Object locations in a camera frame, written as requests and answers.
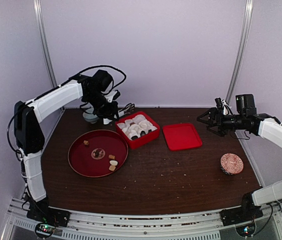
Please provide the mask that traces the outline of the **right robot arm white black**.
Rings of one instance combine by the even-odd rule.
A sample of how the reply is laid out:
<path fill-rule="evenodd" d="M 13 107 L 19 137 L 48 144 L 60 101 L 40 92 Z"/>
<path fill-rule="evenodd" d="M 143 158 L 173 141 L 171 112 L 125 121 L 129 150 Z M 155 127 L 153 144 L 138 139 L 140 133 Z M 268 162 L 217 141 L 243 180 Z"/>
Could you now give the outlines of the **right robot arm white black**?
<path fill-rule="evenodd" d="M 235 102 L 237 114 L 232 113 L 226 101 L 216 98 L 216 106 L 199 115 L 197 121 L 220 137 L 229 131 L 244 130 L 282 149 L 282 122 L 275 116 L 258 113 L 252 94 L 236 95 Z M 237 216 L 247 221 L 257 212 L 257 208 L 281 200 L 282 180 L 243 196 Z"/>

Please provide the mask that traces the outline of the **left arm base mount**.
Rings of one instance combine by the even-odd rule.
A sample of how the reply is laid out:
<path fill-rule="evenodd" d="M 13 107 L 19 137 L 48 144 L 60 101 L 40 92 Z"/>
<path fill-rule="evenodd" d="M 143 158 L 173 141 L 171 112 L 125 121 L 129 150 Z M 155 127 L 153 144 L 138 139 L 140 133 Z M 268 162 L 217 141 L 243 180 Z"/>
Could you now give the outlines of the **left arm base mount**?
<path fill-rule="evenodd" d="M 26 217 L 37 221 L 34 227 L 34 233 L 41 239 L 51 237 L 58 227 L 67 227 L 71 213 L 66 210 L 49 208 L 47 214 L 39 210 L 30 209 Z"/>

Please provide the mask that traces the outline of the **red tin lid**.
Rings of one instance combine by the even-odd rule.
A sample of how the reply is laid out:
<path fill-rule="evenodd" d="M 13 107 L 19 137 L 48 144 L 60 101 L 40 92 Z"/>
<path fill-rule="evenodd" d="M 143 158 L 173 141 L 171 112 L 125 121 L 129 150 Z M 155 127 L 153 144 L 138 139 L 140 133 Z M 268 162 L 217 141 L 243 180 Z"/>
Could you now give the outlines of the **red tin lid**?
<path fill-rule="evenodd" d="M 162 127 L 170 151 L 200 148 L 203 142 L 192 123 L 170 124 Z"/>

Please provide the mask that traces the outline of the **silver serving tongs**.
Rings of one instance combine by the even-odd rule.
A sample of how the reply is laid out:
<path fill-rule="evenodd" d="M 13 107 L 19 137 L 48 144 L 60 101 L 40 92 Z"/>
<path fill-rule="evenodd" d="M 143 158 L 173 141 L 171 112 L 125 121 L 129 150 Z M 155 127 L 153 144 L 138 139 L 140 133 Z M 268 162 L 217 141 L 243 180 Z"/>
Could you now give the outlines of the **silver serving tongs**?
<path fill-rule="evenodd" d="M 134 103 L 128 103 L 125 107 L 120 109 L 118 111 L 119 117 L 123 117 L 124 115 L 130 114 L 135 110 L 135 104 Z"/>

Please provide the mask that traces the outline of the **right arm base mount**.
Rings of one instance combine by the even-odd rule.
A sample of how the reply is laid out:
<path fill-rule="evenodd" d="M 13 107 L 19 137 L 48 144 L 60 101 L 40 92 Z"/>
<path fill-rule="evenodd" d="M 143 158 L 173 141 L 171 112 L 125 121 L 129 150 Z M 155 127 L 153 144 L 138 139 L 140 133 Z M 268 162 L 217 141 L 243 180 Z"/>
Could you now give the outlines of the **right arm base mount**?
<path fill-rule="evenodd" d="M 224 227 L 235 227 L 236 233 L 244 238 L 252 237 L 256 233 L 257 226 L 255 220 L 263 216 L 263 212 L 259 207 L 252 211 L 244 212 L 241 206 L 223 209 L 219 214 Z"/>

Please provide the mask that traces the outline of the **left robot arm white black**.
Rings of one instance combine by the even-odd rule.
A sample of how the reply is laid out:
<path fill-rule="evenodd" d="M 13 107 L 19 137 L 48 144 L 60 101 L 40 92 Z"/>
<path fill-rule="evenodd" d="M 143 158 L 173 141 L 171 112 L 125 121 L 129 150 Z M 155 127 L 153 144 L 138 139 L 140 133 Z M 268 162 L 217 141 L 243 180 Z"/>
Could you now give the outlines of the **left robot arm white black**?
<path fill-rule="evenodd" d="M 30 197 L 30 209 L 42 222 L 53 218 L 47 193 L 43 183 L 41 156 L 45 136 L 41 122 L 68 103 L 81 100 L 91 104 L 93 115 L 106 125 L 121 117 L 116 99 L 120 92 L 116 90 L 113 77 L 104 69 L 105 65 L 96 65 L 93 76 L 84 75 L 81 70 L 65 82 L 26 102 L 19 101 L 14 106 L 14 136 L 17 157 L 21 161 L 23 179 Z"/>

